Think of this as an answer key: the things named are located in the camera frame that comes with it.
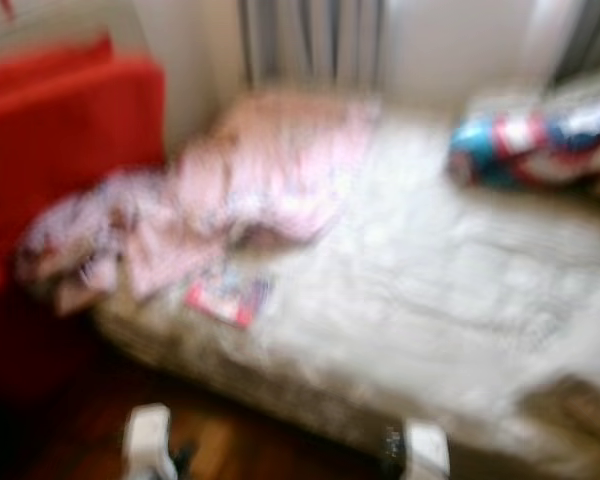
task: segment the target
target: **crumpled blanket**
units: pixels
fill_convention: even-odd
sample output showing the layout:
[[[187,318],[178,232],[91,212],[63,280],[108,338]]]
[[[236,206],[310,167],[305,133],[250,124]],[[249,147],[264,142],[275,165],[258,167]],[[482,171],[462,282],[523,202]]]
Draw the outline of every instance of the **crumpled blanket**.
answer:
[[[450,145],[448,171],[461,184],[556,187],[600,178],[600,102],[555,116],[469,120]]]
[[[51,281],[67,314],[116,288],[120,256],[144,298],[222,261],[232,244],[309,242],[342,208],[378,112],[370,101],[249,95],[173,170],[114,174],[40,216],[16,277]]]

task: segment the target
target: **curtain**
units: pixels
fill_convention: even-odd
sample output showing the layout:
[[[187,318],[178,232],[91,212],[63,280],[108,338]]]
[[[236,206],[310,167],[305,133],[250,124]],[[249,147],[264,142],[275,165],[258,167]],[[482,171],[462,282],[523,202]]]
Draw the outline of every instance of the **curtain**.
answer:
[[[600,67],[600,0],[583,0],[582,12],[555,78]]]
[[[252,85],[373,89],[384,0],[240,0]]]

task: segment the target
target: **pink blanket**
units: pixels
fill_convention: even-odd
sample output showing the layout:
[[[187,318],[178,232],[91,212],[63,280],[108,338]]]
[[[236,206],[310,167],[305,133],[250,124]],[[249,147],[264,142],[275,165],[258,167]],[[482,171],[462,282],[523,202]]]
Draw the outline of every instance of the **pink blanket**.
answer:
[[[118,175],[43,215],[22,242],[19,276],[71,279],[73,295],[76,278],[106,292],[122,255],[142,298],[222,261],[230,243],[311,241],[340,212],[377,113],[372,102],[252,94],[192,142],[171,173]],[[56,291],[65,311],[66,292]]]

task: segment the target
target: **white bedsheet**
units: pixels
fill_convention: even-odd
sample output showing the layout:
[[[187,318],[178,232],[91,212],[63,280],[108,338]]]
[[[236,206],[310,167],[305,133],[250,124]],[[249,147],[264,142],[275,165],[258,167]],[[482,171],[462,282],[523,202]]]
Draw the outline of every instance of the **white bedsheet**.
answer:
[[[441,171],[449,127],[387,115],[325,238],[266,258],[236,255],[275,279],[250,330],[218,323],[205,336],[200,323],[216,322],[183,307],[184,284],[144,305],[120,291],[99,322],[126,318],[181,363],[200,362],[212,342],[265,376],[337,384],[371,408],[433,419],[462,443],[559,478],[600,479],[599,442],[519,406],[564,371],[600,382],[600,208],[456,189]],[[174,331],[177,347],[165,340]]]

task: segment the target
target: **bed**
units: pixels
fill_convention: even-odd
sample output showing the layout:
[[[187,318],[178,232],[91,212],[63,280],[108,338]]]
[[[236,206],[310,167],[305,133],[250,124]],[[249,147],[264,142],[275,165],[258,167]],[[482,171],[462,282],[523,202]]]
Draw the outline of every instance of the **bed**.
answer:
[[[451,125],[385,112],[324,238],[233,255],[274,279],[249,329],[187,308],[188,280],[138,302],[124,268],[98,329],[146,365],[372,454],[388,422],[429,419],[524,462],[525,478],[600,479],[600,441],[552,388],[565,374],[600,384],[600,206],[455,187],[441,173]]]

